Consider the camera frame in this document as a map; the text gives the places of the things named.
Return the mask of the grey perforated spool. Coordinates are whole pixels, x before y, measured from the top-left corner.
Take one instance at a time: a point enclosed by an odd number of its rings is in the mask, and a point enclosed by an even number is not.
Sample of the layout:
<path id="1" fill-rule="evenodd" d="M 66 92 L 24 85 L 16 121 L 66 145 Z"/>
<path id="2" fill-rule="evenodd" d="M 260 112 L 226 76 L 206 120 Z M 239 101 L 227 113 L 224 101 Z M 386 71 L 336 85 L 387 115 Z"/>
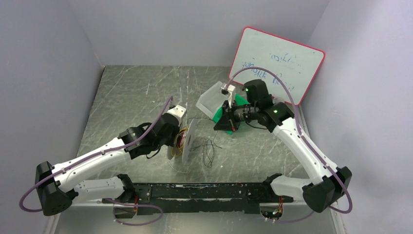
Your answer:
<path id="1" fill-rule="evenodd" d="M 198 120 L 193 119 L 189 124 L 185 125 L 185 126 L 189 127 L 189 131 L 186 135 L 184 150 L 183 150 L 183 155 L 182 156 L 172 157 L 171 151 L 175 146 L 175 138 L 173 139 L 172 146 L 169 146 L 168 149 L 167 149 L 167 159 L 168 160 L 180 158 L 183 163 L 185 163 L 188 160 L 190 149 L 192 148 L 193 141 L 196 138 L 195 131 L 196 131 L 198 122 L 199 122 Z"/>

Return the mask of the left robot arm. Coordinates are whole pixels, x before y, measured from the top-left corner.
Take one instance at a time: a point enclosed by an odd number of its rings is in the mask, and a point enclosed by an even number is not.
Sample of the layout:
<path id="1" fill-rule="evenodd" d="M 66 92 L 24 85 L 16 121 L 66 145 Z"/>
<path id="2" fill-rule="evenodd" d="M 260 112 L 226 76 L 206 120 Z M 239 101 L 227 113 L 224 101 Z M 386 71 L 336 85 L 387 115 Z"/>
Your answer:
<path id="1" fill-rule="evenodd" d="M 135 187 L 126 174 L 100 180 L 88 178 L 118 163 L 158 153 L 164 145 L 172 146 L 184 115 L 184 111 L 169 110 L 155 123 L 130 127 L 104 146 L 72 161 L 39 164 L 35 182 L 44 180 L 36 189 L 43 214 L 56 215 L 75 203 L 94 199 L 110 198 L 122 203 L 134 200 Z"/>

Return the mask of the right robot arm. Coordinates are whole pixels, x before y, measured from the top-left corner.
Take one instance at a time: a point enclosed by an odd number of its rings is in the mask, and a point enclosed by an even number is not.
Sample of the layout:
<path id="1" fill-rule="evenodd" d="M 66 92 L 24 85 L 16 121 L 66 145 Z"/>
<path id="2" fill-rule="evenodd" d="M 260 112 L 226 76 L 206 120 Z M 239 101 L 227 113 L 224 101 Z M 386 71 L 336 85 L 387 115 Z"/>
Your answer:
<path id="1" fill-rule="evenodd" d="M 222 104 L 223 113 L 214 130 L 235 132 L 242 122 L 255 120 L 290 149 L 309 178 L 291 178 L 280 174 L 268 177 L 265 183 L 274 195 L 302 199 L 317 213 L 343 197 L 352 177 L 349 168 L 338 167 L 315 145 L 302 130 L 293 111 L 283 102 L 273 102 L 264 81 L 248 81 L 243 90 L 248 103 L 239 105 L 235 101 L 235 86 L 221 85 L 219 93 L 225 95 L 227 100 Z"/>

